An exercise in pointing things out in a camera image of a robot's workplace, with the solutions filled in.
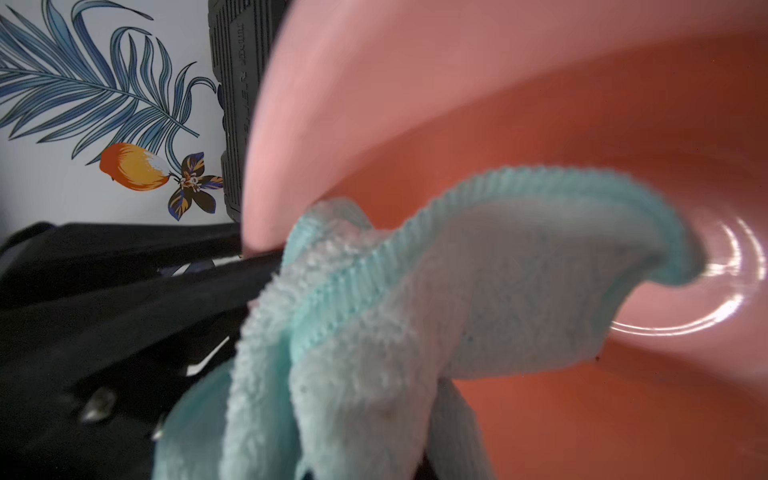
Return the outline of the mint green microfiber cloth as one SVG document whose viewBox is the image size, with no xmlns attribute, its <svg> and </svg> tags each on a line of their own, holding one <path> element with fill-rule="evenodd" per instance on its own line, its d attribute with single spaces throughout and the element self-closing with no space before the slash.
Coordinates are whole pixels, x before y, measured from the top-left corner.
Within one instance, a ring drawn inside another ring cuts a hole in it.
<svg viewBox="0 0 768 480">
<path fill-rule="evenodd" d="M 166 418 L 152 475 L 490 479 L 456 382 L 590 360 L 639 284 L 685 285 L 704 264 L 672 207 L 605 170 L 489 171 L 392 231 L 320 202 L 233 360 Z"/>
</svg>

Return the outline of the pink plastic bucket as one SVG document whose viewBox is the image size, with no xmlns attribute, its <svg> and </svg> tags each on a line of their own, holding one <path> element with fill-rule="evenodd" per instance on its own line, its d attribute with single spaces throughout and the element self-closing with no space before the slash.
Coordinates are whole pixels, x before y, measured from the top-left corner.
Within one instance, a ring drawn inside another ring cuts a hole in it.
<svg viewBox="0 0 768 480">
<path fill-rule="evenodd" d="M 502 165 L 612 168 L 705 244 L 596 359 L 464 382 L 502 479 L 767 475 L 767 5 L 296 1 L 252 123 L 245 249 L 323 197 L 393 228 Z"/>
</svg>

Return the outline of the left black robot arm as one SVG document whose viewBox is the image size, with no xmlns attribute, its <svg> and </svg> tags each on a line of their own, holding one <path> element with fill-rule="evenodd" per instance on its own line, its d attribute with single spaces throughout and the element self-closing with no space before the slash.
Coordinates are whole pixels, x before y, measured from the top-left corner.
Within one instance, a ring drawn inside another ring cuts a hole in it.
<svg viewBox="0 0 768 480">
<path fill-rule="evenodd" d="M 1 250 L 1 475 L 147 479 L 169 411 L 278 269 L 235 223 L 38 223 Z"/>
</svg>

